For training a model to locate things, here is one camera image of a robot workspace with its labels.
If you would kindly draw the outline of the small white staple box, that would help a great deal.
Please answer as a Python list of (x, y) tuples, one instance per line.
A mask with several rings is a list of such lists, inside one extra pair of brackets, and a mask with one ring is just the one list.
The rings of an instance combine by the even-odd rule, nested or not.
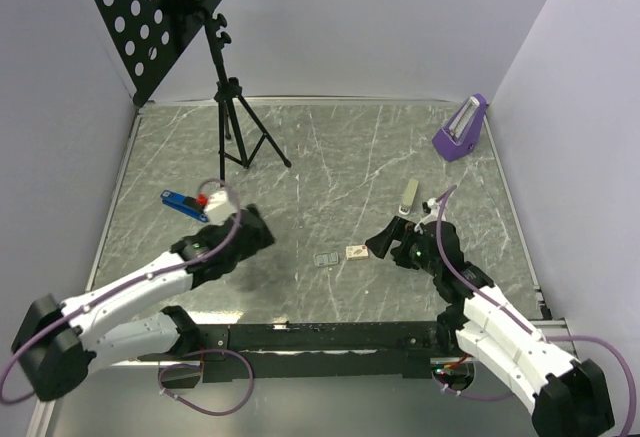
[(366, 245), (351, 245), (345, 248), (347, 261), (358, 261), (369, 258), (369, 249)]

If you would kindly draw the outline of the silver staple tray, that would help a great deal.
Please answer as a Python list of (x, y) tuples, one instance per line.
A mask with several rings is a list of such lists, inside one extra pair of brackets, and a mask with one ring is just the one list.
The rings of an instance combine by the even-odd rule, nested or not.
[(333, 266), (339, 263), (337, 252), (319, 253), (314, 256), (314, 264), (317, 267)]

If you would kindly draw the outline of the blue black stapler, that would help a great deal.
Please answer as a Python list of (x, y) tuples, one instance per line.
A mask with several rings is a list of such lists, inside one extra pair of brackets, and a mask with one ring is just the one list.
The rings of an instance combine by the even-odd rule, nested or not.
[(186, 216), (199, 222), (208, 223), (209, 218), (205, 212), (207, 198), (200, 194), (198, 197), (186, 196), (170, 190), (164, 190), (160, 194), (161, 202)]

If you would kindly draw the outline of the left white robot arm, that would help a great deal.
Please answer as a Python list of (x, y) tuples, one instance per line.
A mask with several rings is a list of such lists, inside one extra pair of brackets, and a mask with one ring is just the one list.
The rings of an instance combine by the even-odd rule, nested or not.
[(138, 320), (136, 314), (231, 273), (275, 238), (254, 205), (219, 225), (185, 236), (143, 268), (62, 302), (34, 301), (11, 346), (43, 402), (57, 400), (90, 374), (147, 355), (184, 359), (202, 345), (198, 326), (180, 306)]

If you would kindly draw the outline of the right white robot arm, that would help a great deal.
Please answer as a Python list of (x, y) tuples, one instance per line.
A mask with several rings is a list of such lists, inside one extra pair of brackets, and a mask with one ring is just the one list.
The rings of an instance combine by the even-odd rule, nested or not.
[(394, 217), (365, 242), (383, 259), (432, 276), (447, 307), (436, 341), (448, 355), (480, 361), (524, 404), (540, 436), (600, 436), (614, 426), (606, 379), (591, 360), (556, 346), (468, 261), (449, 222), (415, 224)]

